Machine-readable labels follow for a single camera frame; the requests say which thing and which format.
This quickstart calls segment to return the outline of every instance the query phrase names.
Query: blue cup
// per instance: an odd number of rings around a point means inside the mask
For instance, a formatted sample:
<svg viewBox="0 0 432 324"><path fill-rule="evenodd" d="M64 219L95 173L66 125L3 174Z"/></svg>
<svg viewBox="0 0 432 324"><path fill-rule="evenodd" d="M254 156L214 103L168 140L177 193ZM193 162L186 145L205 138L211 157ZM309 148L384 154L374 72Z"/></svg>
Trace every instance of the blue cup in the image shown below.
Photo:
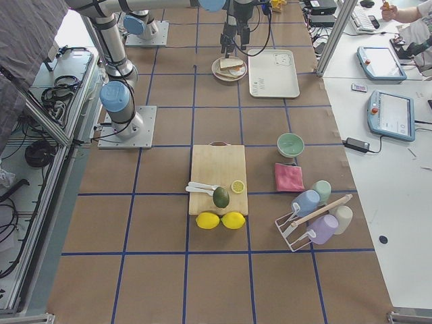
<svg viewBox="0 0 432 324"><path fill-rule="evenodd" d="M297 203L300 210L297 212L297 216L304 217L312 213L318 207L320 197L318 192L315 190L307 190L299 194L291 203L291 209L293 212L296 211L294 203Z"/></svg>

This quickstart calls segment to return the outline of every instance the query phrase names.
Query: person's hand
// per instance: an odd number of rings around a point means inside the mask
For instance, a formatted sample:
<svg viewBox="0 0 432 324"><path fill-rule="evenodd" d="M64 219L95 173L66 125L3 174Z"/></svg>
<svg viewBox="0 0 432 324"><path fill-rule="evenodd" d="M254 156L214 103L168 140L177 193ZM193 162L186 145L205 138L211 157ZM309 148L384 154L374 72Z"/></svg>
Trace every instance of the person's hand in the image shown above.
<svg viewBox="0 0 432 324"><path fill-rule="evenodd" d="M395 5L383 5L381 8L381 15L386 22L396 18L398 7Z"/></svg>

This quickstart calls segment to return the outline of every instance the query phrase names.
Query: white table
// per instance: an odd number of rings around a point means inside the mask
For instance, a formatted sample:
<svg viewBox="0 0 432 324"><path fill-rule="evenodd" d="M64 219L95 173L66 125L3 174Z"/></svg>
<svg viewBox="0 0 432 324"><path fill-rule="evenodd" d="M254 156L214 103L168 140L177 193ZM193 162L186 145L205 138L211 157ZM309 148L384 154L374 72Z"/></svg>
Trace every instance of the white table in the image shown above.
<svg viewBox="0 0 432 324"><path fill-rule="evenodd" d="M353 28L348 22L343 35L331 57L329 65L325 70L324 76L326 78L358 78L367 79L365 72L360 66L360 62L356 56L357 48L360 46L375 46L375 47L389 47L389 40L392 39L397 31L398 26L402 25L399 22L385 22L381 18L381 10L379 10L379 3L375 4L372 8L363 8L367 15L375 16L380 24L376 34L355 34ZM408 80L424 80L425 78L420 74L415 66L402 67L407 75Z"/></svg>
<svg viewBox="0 0 432 324"><path fill-rule="evenodd" d="M324 78L343 139L356 138L370 142L372 151L379 149L379 136L367 125L367 101L373 90L413 98L415 118L432 122L429 82L378 85L363 80L368 93L351 91L352 82L358 79ZM392 304L431 309L432 171L421 167L432 167L432 132L416 132L414 142L383 138L382 151L376 155L348 148L346 155ZM387 244L380 243L381 235L388 238Z"/></svg>

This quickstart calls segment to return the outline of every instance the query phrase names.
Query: yellow object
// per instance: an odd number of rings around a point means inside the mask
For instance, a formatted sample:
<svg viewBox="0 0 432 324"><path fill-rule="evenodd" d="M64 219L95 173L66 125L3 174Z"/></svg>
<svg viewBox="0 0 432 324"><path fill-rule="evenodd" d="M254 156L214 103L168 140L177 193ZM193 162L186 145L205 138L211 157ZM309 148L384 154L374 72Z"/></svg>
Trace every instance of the yellow object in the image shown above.
<svg viewBox="0 0 432 324"><path fill-rule="evenodd" d="M217 216L214 213L210 213L208 211L205 211L198 215L195 219L196 224L198 227L203 228L204 230L211 230L212 228L215 228L219 225L220 222L219 216Z"/></svg>
<svg viewBox="0 0 432 324"><path fill-rule="evenodd" d="M244 223L246 223L246 219L237 211L230 211L222 217L222 224L231 230L237 230L241 228Z"/></svg>
<svg viewBox="0 0 432 324"><path fill-rule="evenodd" d="M286 5L285 0L271 0L271 9L274 12L282 12L282 5Z"/></svg>
<svg viewBox="0 0 432 324"><path fill-rule="evenodd" d="M231 184L231 190L234 191L236 194L241 194L244 191L244 183L241 180L235 180Z"/></svg>

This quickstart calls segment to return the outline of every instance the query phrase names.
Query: white tray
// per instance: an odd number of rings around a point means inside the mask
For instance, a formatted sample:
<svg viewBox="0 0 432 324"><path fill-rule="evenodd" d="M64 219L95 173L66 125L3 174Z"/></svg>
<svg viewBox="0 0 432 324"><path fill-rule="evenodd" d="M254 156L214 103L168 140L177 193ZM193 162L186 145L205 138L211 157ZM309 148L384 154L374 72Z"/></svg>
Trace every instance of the white tray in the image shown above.
<svg viewBox="0 0 432 324"><path fill-rule="evenodd" d="M249 55L258 53L249 50ZM265 49L248 57L249 93L253 97L296 98L300 95L296 66L291 51Z"/></svg>

